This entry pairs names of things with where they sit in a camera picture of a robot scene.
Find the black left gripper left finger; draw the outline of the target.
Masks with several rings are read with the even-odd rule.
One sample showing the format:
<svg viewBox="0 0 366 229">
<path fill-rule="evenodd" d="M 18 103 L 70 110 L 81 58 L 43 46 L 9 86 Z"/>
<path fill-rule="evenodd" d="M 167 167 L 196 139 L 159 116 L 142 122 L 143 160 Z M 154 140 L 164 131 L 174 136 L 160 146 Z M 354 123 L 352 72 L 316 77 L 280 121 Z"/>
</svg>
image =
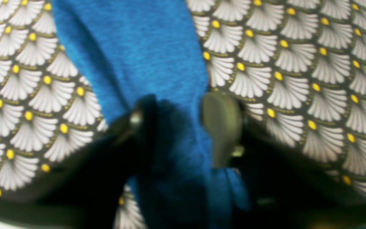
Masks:
<svg viewBox="0 0 366 229">
<path fill-rule="evenodd" d="M 13 197 L 0 198 L 0 223 L 25 229 L 111 229 L 123 186 L 153 161 L 157 117 L 156 96 L 141 97 L 99 139 Z"/>
</svg>

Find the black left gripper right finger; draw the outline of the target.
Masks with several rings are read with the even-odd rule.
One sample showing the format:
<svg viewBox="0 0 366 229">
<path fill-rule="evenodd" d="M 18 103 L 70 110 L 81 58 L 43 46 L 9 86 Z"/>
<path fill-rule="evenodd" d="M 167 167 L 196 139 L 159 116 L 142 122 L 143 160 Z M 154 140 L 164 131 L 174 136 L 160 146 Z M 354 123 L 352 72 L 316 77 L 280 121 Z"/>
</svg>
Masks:
<svg viewBox="0 0 366 229">
<path fill-rule="evenodd" d="M 366 200 L 273 139 L 230 95 L 208 92 L 201 119 L 212 138 L 212 171 L 238 168 L 256 229 L 366 229 Z"/>
</svg>

